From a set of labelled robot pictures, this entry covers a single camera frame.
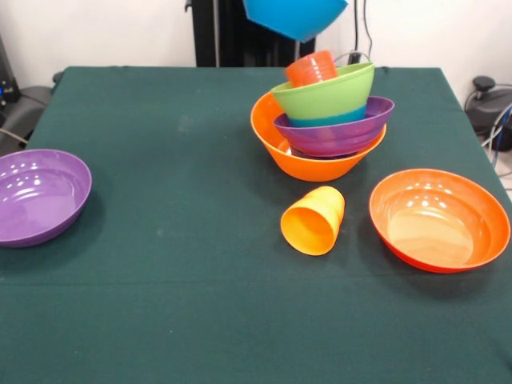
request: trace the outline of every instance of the bowl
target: bowl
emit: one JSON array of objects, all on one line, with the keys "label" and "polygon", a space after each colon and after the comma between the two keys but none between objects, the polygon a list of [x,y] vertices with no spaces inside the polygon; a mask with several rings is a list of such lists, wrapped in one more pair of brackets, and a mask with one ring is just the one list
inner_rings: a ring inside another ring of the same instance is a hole
[{"label": "bowl", "polygon": [[87,165],[60,150],[0,158],[0,246],[34,246],[66,230],[92,187]]},{"label": "bowl", "polygon": [[352,110],[346,114],[331,116],[329,118],[288,118],[292,126],[310,127],[310,126],[335,126],[346,122],[356,122],[363,120],[366,116],[366,104],[361,108]]},{"label": "bowl", "polygon": [[374,81],[375,64],[364,62],[338,68],[338,76],[310,86],[290,82],[271,90],[288,118],[330,118],[364,107]]},{"label": "bowl", "polygon": [[307,42],[347,6],[345,0],[244,0],[247,18],[293,40]]},{"label": "bowl", "polygon": [[291,154],[290,144],[274,125],[274,120],[282,112],[282,108],[271,93],[263,95],[254,104],[250,114],[253,131],[281,170],[293,178],[306,182],[328,182],[340,178],[374,150],[386,135],[384,128],[367,148],[354,156],[332,160],[300,158]]},{"label": "bowl", "polygon": [[293,148],[314,157],[352,154],[366,148],[387,123],[394,108],[388,98],[370,96],[366,118],[335,126],[301,128],[292,126],[285,114],[275,119],[275,126]]},{"label": "bowl", "polygon": [[333,55],[328,50],[308,54],[285,69],[293,87],[308,86],[338,76]]},{"label": "bowl", "polygon": [[388,247],[421,270],[452,274],[495,260],[510,223],[481,186],[443,170],[404,170],[388,176],[370,197],[370,216]]}]

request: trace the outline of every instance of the orange cup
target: orange cup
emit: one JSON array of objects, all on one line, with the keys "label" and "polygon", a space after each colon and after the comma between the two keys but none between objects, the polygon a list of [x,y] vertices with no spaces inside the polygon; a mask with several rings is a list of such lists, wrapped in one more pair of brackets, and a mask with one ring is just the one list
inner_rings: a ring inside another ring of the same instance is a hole
[{"label": "orange cup", "polygon": [[300,58],[285,69],[285,75],[294,87],[308,86],[336,78],[336,66],[332,54],[321,50]]},{"label": "orange cup", "polygon": [[309,256],[332,250],[345,213],[345,199],[331,186],[321,186],[301,198],[281,217],[288,243]]}]

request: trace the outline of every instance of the green bowl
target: green bowl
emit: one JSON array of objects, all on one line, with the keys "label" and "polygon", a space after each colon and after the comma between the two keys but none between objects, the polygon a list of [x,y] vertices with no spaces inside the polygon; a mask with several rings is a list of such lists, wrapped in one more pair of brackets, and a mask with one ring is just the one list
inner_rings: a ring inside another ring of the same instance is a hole
[{"label": "green bowl", "polygon": [[293,88],[286,82],[271,90],[289,118],[328,118],[347,114],[366,104],[375,64],[364,62],[338,68],[338,76],[325,82]]}]

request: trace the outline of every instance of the orange bowl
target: orange bowl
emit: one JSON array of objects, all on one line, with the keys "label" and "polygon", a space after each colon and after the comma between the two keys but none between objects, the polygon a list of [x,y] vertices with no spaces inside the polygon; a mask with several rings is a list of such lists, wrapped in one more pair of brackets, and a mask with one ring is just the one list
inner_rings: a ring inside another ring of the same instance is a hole
[{"label": "orange bowl", "polygon": [[510,239],[498,200],[443,170],[404,170],[380,181],[370,196],[370,216],[401,260],[440,274],[492,262]]},{"label": "orange bowl", "polygon": [[374,150],[386,135],[386,126],[384,126],[380,135],[366,149],[346,158],[332,160],[300,158],[291,154],[290,144],[274,125],[276,117],[283,113],[274,96],[268,93],[254,104],[250,122],[254,133],[262,141],[279,168],[288,175],[306,182],[328,182],[340,178]]}]

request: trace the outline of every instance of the blue bowl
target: blue bowl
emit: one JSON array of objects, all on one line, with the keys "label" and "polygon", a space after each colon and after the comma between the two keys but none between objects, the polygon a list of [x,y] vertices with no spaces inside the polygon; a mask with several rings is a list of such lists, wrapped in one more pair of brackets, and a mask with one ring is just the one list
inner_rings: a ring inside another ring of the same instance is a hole
[{"label": "blue bowl", "polygon": [[352,110],[347,114],[339,114],[338,116],[329,116],[328,118],[290,118],[290,124],[299,128],[307,128],[311,126],[336,126],[337,124],[345,124],[346,122],[356,122],[363,120],[366,114],[366,105]]},{"label": "blue bowl", "polygon": [[320,34],[347,4],[345,0],[244,0],[249,20],[300,42]]}]

